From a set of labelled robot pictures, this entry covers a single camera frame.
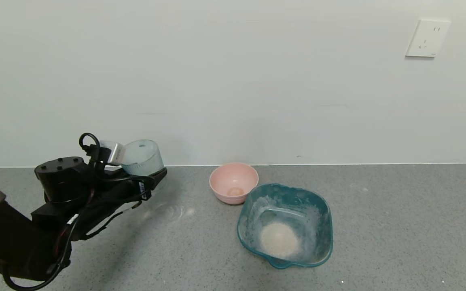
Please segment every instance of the speckled countertop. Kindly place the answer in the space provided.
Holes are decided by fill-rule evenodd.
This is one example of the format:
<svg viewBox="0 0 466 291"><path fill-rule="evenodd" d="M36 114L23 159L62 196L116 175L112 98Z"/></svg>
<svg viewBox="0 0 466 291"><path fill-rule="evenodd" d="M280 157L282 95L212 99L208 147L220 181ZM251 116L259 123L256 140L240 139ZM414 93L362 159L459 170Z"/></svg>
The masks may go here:
<svg viewBox="0 0 466 291"><path fill-rule="evenodd" d="M213 168L170 168L156 197L74 243L44 290L466 290L466 164L257 167L261 183L315 191L332 211L329 261L286 270L242 247L242 206L213 196ZM33 169L0 169L0 189L28 217L43 202Z"/></svg>

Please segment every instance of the teal plastic basin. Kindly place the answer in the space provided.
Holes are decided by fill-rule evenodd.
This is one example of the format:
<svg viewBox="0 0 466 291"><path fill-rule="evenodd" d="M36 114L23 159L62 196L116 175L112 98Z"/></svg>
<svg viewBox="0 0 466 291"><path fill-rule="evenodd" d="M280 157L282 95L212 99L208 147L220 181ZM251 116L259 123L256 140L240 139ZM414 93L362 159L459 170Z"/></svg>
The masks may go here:
<svg viewBox="0 0 466 291"><path fill-rule="evenodd" d="M277 236L268 236L273 235L268 232L275 225ZM249 193L238 219L237 234L246 249L266 258L277 269L292 265L318 267L329 259L333 249L332 217L325 199L309 190L281 184L260 185ZM285 248L290 236L292 250Z"/></svg>

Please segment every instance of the outlet plate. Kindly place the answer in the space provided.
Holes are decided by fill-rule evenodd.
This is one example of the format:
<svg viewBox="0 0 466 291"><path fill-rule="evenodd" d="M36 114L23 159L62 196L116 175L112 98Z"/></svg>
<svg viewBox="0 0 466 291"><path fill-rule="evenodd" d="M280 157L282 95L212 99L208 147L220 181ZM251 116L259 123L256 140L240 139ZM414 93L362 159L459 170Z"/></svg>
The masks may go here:
<svg viewBox="0 0 466 291"><path fill-rule="evenodd" d="M408 57L436 57L449 31L448 21L420 20L405 54Z"/></svg>

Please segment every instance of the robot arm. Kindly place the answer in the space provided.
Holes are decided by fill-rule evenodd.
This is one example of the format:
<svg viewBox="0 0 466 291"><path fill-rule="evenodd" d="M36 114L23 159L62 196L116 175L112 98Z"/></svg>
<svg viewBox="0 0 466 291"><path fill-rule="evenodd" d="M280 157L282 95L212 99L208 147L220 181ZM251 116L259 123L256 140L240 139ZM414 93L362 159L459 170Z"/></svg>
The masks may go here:
<svg viewBox="0 0 466 291"><path fill-rule="evenodd" d="M96 144L83 145L90 136ZM150 198L150 192L166 176L163 168L149 176L129 175L124 170L105 170L112 150L100 147L91 134L83 134L80 146L91 157L64 157L35 168L44 188L46 204L32 212L32 220L5 201L0 191L0 273L7 285L17 291L41 289L70 264L71 242L92 238L105 228L87 234L122 204ZM11 277L43 281L21 287Z"/></svg>

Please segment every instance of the clear plastic cup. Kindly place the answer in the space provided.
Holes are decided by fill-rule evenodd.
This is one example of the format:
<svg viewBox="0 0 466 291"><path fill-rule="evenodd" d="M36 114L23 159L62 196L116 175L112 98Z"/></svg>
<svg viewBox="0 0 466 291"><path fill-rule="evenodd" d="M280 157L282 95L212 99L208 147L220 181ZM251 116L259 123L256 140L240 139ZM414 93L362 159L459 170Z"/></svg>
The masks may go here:
<svg viewBox="0 0 466 291"><path fill-rule="evenodd" d="M125 147L122 168L130 175L148 176L163 169L165 165L159 153L159 147L153 140L136 140ZM166 177L157 185L152 195L158 193L166 184Z"/></svg>

